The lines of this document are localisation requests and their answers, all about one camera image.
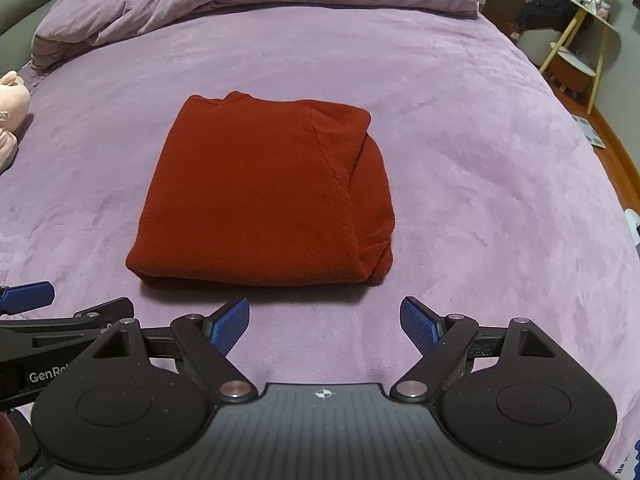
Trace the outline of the red knit sweater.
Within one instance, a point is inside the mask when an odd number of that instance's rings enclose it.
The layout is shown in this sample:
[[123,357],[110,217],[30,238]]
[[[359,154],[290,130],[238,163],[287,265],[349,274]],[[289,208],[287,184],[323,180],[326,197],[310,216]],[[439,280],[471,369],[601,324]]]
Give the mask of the red knit sweater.
[[190,96],[127,268],[150,286],[378,284],[393,262],[384,160],[360,107]]

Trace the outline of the black clothing pile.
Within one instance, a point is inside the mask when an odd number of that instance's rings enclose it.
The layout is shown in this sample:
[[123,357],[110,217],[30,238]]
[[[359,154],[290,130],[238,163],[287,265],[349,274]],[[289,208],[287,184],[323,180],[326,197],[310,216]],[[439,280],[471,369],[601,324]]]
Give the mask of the black clothing pile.
[[562,32],[577,13],[577,6],[568,0],[530,0],[515,14],[517,32],[553,29]]

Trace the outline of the purple bed sheet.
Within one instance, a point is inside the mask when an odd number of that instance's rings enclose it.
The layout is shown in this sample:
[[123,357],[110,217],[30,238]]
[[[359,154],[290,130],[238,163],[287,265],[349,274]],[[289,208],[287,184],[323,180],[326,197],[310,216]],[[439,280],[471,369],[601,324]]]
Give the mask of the purple bed sheet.
[[484,18],[395,9],[225,10],[109,44],[50,73],[1,178],[1,281],[48,281],[47,318],[128,297],[146,326],[230,288],[150,289],[125,266],[158,156],[189,96],[239,91],[367,110],[390,180],[378,286],[250,288],[231,361],[254,384],[380,382],[419,359],[413,296],[483,325],[534,321],[610,393],[602,463],[639,437],[639,258],[600,160],[526,56]]

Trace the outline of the pink plush toy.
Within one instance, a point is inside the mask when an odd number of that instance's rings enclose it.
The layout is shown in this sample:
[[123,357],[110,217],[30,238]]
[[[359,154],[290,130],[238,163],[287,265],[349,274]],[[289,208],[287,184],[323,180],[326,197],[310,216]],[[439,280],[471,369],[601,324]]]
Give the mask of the pink plush toy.
[[30,92],[15,70],[10,70],[1,77],[0,91],[0,171],[5,172],[17,154],[16,133],[27,117]]

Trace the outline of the grey headboard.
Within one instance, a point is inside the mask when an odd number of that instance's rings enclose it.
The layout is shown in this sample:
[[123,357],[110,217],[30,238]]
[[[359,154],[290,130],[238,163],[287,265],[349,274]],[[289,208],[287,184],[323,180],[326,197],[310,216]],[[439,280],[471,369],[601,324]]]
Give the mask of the grey headboard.
[[32,37],[58,0],[1,0],[1,75],[20,70],[32,57]]

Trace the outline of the yellow side table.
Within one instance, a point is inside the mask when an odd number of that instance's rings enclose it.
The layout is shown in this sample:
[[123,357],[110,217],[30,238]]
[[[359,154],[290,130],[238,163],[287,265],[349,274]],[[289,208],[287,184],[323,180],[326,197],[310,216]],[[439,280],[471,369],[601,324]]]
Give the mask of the yellow side table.
[[588,77],[586,112],[591,115],[596,108],[610,43],[620,33],[599,9],[593,11],[582,0],[564,1],[572,8],[572,18],[558,40],[550,44],[550,51],[538,70],[544,75],[556,58],[562,58],[582,76]]

